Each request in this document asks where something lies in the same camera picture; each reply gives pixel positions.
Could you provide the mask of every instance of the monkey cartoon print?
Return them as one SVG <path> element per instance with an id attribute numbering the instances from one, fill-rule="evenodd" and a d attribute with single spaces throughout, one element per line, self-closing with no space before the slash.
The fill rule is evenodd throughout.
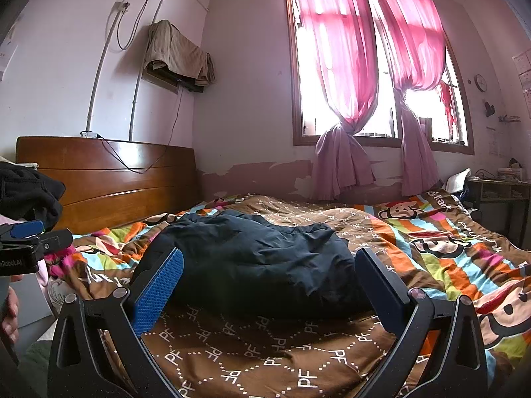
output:
<path id="1" fill-rule="evenodd" d="M 412 220 L 418 217 L 422 210 L 415 208 L 416 202 L 388 203 L 386 208 L 378 212 L 378 217 L 383 220 L 402 219 Z"/>
<path id="2" fill-rule="evenodd" d="M 486 349 L 531 331 L 531 280 L 511 280 L 474 302 Z"/>
<path id="3" fill-rule="evenodd" d="M 411 245 L 421 254 L 433 254 L 439 259 L 455 259 L 463 254 L 466 248 L 470 248 L 472 243 L 449 233 L 438 233 L 414 239 Z"/>

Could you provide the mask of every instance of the towel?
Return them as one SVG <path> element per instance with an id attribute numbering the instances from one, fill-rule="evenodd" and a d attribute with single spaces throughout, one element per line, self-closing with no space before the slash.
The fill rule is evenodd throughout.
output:
<path id="1" fill-rule="evenodd" d="M 149 28 L 149 47 L 144 67 L 149 63 L 152 63 L 154 70 L 167 67 L 173 73 L 193 78 L 197 86 L 207 86 L 216 81 L 210 55 L 194 45 L 166 19 Z"/>

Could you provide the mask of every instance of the power strip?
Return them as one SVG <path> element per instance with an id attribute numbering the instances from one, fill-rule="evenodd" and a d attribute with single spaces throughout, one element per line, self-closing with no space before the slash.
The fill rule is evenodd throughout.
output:
<path id="1" fill-rule="evenodd" d="M 81 132 L 81 137 L 86 137 L 88 139 L 97 139 L 98 136 L 99 135 L 95 131 L 82 131 Z"/>

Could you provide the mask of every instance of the black jacket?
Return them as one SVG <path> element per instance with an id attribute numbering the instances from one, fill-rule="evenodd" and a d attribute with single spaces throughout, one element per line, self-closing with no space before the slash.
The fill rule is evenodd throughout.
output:
<path id="1" fill-rule="evenodd" d="M 354 258 L 323 223 L 271 224 L 262 216 L 224 211 L 184 215 L 150 244 L 133 279 L 174 247 L 184 272 L 173 301 L 231 315 L 339 318 L 371 309 Z"/>
<path id="2" fill-rule="evenodd" d="M 46 230 L 59 221 L 65 192 L 62 182 L 28 167 L 0 162 L 0 214 L 19 220 L 41 220 Z"/>

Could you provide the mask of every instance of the window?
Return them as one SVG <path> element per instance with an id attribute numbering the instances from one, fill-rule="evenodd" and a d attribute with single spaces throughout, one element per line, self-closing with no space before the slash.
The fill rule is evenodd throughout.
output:
<path id="1" fill-rule="evenodd" d="M 293 87 L 294 145 L 315 145 L 320 135 L 338 123 L 326 103 L 312 58 L 312 38 L 302 28 L 294 0 L 287 1 Z M 374 115 L 356 139 L 363 146 L 400 147 L 402 127 L 395 103 L 384 41 L 375 20 L 379 91 Z M 440 88 L 408 91 L 406 104 L 420 119 L 434 151 L 474 154 L 472 127 L 463 81 L 447 40 L 446 69 L 442 80 L 450 86 L 454 123 L 449 127 Z"/>

